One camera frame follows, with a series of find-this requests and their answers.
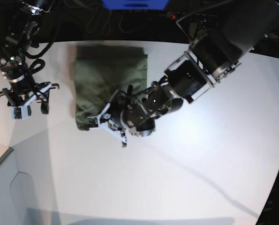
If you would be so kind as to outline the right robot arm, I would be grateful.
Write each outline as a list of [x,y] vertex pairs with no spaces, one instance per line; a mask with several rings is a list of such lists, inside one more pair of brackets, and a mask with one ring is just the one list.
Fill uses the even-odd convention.
[[0,97],[7,99],[15,120],[31,116],[31,103],[41,104],[41,113],[49,113],[50,90],[59,88],[57,83],[37,83],[33,75],[45,67],[42,56],[54,43],[59,30],[56,29],[46,47],[38,54],[30,54],[28,49],[37,48],[34,37],[41,28],[43,15],[51,12],[54,0],[22,0],[8,26],[6,37],[0,45],[0,73],[9,83],[9,88],[0,91]]

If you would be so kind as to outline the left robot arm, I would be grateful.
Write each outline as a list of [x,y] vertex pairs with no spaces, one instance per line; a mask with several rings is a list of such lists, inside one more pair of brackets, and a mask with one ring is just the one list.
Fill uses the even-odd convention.
[[279,0],[238,0],[226,18],[194,37],[164,76],[139,92],[115,91],[104,108],[88,116],[90,129],[103,129],[123,147],[126,133],[148,136],[155,120],[202,96],[235,71],[239,60],[279,22]]

